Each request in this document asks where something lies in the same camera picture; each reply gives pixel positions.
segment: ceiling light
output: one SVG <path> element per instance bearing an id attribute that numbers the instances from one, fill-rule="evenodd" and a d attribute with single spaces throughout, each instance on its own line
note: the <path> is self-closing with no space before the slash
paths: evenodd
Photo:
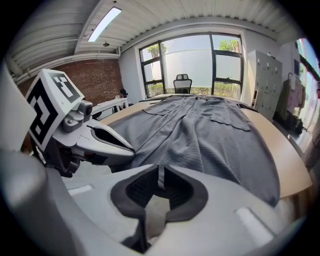
<path id="1" fill-rule="evenodd" d="M 107 14 L 103 17 L 103 19 L 99 22 L 98 26 L 96 26 L 96 28 L 94 29 L 94 31 L 92 32 L 88 42 L 95 42 L 98 38 L 98 36 L 100 36 L 100 34 L 102 33 L 102 31 L 104 31 L 104 29 L 106 28 L 106 26 L 108 26 L 108 24 L 115 18 L 118 16 L 119 13 L 121 13 L 121 9 L 117 8 L 117 7 L 112 7 Z"/>

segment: shirt pocket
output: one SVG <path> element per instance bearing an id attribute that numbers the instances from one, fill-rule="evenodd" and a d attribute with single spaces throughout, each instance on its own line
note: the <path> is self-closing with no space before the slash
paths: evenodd
<path id="1" fill-rule="evenodd" d="M 143 109 L 144 112 L 151 114 L 151 115 L 159 115 L 164 116 L 165 114 L 175 110 L 179 107 L 179 104 L 176 102 L 170 102 L 170 103 L 158 103 L 154 106 L 150 106 L 146 109 Z"/>
<path id="2" fill-rule="evenodd" d="M 217 104 L 213 107 L 211 121 L 232 126 L 243 131 L 250 131 L 248 120 L 243 115 L 237 106 L 232 107 Z"/>

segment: black chair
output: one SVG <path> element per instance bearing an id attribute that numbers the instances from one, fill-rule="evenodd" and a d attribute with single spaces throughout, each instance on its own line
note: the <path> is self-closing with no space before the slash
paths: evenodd
<path id="1" fill-rule="evenodd" d="M 177 74 L 173 80 L 175 94 L 190 94 L 192 80 L 187 74 Z"/>

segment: brick wall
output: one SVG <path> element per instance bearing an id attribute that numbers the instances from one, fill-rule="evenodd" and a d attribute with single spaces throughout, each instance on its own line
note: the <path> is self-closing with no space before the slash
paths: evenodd
<path id="1" fill-rule="evenodd" d="M 123 88 L 117 59 L 81 60 L 52 69 L 65 72 L 85 99 L 93 105 L 113 100 Z M 18 86 L 23 95 L 26 95 L 35 78 L 34 76 Z"/>

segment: corrugated ceiling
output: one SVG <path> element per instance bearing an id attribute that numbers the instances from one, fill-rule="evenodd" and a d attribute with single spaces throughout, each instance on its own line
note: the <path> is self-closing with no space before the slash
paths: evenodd
<path id="1" fill-rule="evenodd" d="M 113 6 L 122 9 L 121 14 L 96 42 L 88 42 Z M 8 55 L 26 72 L 75 53 L 116 53 L 118 47 L 146 31 L 195 17 L 239 19 L 279 34 L 295 31 L 288 17 L 269 0 L 48 0 L 21 28 Z M 110 46 L 103 47 L 105 41 Z"/>

